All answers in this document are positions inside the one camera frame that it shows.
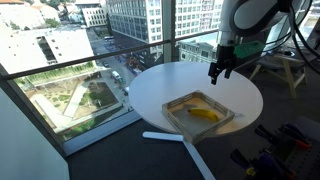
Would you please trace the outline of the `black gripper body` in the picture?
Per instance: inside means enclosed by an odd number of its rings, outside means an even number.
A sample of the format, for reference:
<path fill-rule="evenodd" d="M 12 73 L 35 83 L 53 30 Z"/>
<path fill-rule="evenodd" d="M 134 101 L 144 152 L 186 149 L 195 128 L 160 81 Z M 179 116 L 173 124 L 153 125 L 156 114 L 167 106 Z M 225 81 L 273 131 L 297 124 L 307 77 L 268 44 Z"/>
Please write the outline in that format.
<path fill-rule="evenodd" d="M 220 73 L 222 71 L 225 71 L 229 66 L 232 66 L 234 68 L 236 62 L 234 49 L 234 46 L 219 45 L 217 47 L 216 61 L 212 62 L 211 64 L 215 64 Z"/>

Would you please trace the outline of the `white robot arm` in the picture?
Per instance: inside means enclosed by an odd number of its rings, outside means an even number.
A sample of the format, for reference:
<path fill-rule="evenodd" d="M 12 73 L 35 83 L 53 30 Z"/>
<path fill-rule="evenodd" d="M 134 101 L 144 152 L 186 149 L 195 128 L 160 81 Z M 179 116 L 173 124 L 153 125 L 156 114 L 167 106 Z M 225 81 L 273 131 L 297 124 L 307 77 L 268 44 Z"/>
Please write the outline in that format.
<path fill-rule="evenodd" d="M 308 11 L 312 0 L 306 1 L 307 7 L 303 6 L 303 0 L 225 0 L 218 28 L 216 60 L 210 63 L 208 70 L 211 83 L 217 83 L 221 72 L 229 78 L 244 60 L 261 54 L 266 43 L 253 37 L 268 31 L 285 16 L 295 18 L 298 10 Z"/>

